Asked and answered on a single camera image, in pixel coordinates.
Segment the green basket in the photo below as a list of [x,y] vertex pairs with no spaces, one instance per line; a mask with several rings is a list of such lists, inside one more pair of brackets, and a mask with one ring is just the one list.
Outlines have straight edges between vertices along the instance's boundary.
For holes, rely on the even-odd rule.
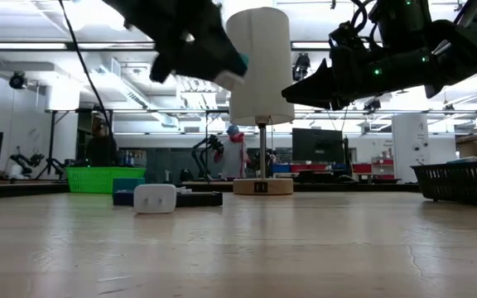
[[121,167],[68,167],[72,193],[112,194],[114,178],[142,178],[147,169]]

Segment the black wire basket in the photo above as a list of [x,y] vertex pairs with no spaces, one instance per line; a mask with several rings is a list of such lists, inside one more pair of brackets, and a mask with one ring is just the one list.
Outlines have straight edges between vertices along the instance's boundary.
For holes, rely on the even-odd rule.
[[477,204],[477,162],[413,166],[427,199]]

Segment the lamp base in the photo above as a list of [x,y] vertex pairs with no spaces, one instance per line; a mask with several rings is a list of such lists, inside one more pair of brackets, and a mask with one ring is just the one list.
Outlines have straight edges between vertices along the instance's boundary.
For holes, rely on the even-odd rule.
[[293,179],[237,179],[233,181],[236,195],[291,195]]

